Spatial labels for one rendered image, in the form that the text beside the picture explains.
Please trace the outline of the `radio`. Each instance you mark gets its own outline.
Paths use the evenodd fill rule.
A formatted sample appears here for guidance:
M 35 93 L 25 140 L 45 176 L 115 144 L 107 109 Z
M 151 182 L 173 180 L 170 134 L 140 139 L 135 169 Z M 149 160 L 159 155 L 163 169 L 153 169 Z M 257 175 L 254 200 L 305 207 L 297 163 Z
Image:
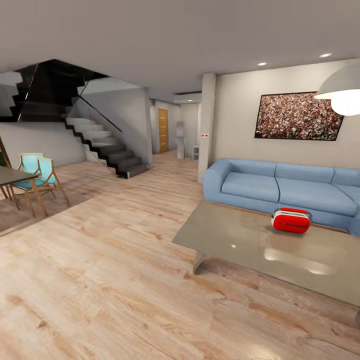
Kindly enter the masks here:
M 279 231 L 304 234 L 311 226 L 307 214 L 307 211 L 301 209 L 281 208 L 271 216 L 271 224 Z

